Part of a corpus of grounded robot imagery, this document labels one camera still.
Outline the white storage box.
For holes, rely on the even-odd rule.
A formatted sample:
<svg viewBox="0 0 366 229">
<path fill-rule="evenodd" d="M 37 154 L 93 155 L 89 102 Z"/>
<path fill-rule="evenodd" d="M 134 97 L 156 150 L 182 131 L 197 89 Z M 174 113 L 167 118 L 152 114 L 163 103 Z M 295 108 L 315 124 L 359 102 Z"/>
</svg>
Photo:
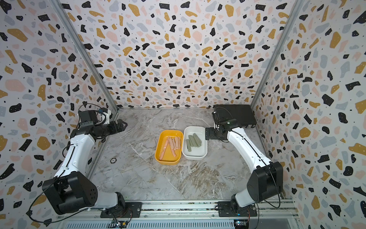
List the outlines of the white storage box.
<svg viewBox="0 0 366 229">
<path fill-rule="evenodd" d="M 184 131 L 182 153 L 188 160 L 202 160 L 207 155 L 208 144 L 204 127 L 187 127 Z"/>
</svg>

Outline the pink folding knife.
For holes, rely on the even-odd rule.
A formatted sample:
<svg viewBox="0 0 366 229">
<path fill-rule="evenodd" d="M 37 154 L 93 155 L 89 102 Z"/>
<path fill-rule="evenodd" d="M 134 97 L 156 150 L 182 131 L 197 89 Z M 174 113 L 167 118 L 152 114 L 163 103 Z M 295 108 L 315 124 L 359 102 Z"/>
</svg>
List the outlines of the pink folding knife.
<svg viewBox="0 0 366 229">
<path fill-rule="evenodd" d="M 174 145 L 175 145 L 175 150 L 178 150 L 179 149 L 179 138 L 178 137 L 174 138 Z"/>
<path fill-rule="evenodd" d="M 171 137 L 170 140 L 171 140 L 171 147 L 173 150 L 175 150 L 174 137 Z"/>
</svg>

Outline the long pink fruit knife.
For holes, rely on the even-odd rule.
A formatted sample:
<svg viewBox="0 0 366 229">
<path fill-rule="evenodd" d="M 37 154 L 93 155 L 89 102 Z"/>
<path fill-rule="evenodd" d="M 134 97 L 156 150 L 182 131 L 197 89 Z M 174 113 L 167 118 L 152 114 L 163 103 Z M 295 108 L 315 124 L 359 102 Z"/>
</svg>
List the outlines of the long pink fruit knife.
<svg viewBox="0 0 366 229">
<path fill-rule="evenodd" d="M 161 153 L 160 153 L 159 160 L 163 160 L 164 155 L 165 155 L 165 152 L 166 152 L 166 149 L 167 149 L 167 148 L 168 148 L 168 146 L 169 146 L 169 140 L 170 140 L 170 138 L 169 138 L 169 137 L 167 137 L 167 139 L 166 139 L 166 141 L 165 141 L 165 143 L 164 143 L 163 149 L 162 149 L 162 151 L 161 151 Z"/>
</svg>

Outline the yellow storage box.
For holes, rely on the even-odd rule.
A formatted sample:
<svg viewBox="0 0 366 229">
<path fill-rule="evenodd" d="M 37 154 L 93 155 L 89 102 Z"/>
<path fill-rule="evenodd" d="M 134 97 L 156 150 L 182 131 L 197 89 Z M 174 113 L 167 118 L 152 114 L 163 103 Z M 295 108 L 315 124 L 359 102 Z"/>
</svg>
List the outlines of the yellow storage box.
<svg viewBox="0 0 366 229">
<path fill-rule="evenodd" d="M 172 155 L 170 146 L 166 149 L 163 160 L 159 160 L 160 153 L 163 149 L 164 143 L 167 137 L 180 137 L 181 138 L 181 149 L 175 150 L 176 157 Z M 177 165 L 181 159 L 182 148 L 183 148 L 183 133 L 178 130 L 165 130 L 160 134 L 159 141 L 157 144 L 155 159 L 162 165 Z"/>
</svg>

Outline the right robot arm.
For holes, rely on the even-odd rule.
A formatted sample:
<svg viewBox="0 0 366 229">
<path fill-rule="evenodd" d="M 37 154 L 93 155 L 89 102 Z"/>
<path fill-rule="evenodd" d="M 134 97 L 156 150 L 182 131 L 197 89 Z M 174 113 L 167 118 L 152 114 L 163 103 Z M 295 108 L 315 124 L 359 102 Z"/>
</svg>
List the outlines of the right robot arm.
<svg viewBox="0 0 366 229">
<path fill-rule="evenodd" d="M 246 188 L 232 196 L 230 204 L 233 211 L 240 211 L 255 203 L 267 202 L 283 190 L 283 167 L 272 162 L 248 137 L 245 129 L 234 119 L 223 119 L 218 111 L 212 112 L 214 127 L 206 129 L 207 140 L 222 140 L 231 143 L 248 165 L 251 176 Z"/>
</svg>

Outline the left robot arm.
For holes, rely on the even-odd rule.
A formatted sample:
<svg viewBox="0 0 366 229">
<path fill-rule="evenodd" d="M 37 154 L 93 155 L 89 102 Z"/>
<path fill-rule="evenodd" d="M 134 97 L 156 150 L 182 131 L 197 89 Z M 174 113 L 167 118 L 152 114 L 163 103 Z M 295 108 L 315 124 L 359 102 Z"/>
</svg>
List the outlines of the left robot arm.
<svg viewBox="0 0 366 229">
<path fill-rule="evenodd" d="M 43 193 L 58 215 L 87 208 L 101 209 L 106 215 L 127 210 L 121 193 L 99 191 L 86 177 L 88 158 L 97 140 L 123 132 L 128 124 L 111 121 L 106 108 L 78 112 L 80 122 L 72 131 L 66 158 L 54 178 L 43 183 Z"/>
</svg>

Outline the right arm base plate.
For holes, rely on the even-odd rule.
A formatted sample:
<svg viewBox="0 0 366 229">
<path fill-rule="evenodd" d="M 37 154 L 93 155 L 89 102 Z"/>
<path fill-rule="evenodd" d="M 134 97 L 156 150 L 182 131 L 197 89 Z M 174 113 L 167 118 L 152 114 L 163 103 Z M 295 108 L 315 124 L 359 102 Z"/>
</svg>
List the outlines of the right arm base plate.
<svg viewBox="0 0 366 229">
<path fill-rule="evenodd" d="M 255 205 L 247 207 L 238 207 L 232 201 L 219 201 L 214 207 L 219 213 L 219 217 L 256 217 L 257 211 Z"/>
</svg>

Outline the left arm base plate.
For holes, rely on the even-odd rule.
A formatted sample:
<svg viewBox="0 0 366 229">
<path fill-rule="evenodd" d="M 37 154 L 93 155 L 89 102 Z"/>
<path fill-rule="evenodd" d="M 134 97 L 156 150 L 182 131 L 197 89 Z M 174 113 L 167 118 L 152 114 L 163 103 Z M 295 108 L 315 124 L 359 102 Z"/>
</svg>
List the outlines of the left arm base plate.
<svg viewBox="0 0 366 229">
<path fill-rule="evenodd" d="M 142 202 L 127 202 L 125 207 L 117 205 L 113 208 L 102 210 L 100 218 L 139 218 L 142 210 Z"/>
</svg>

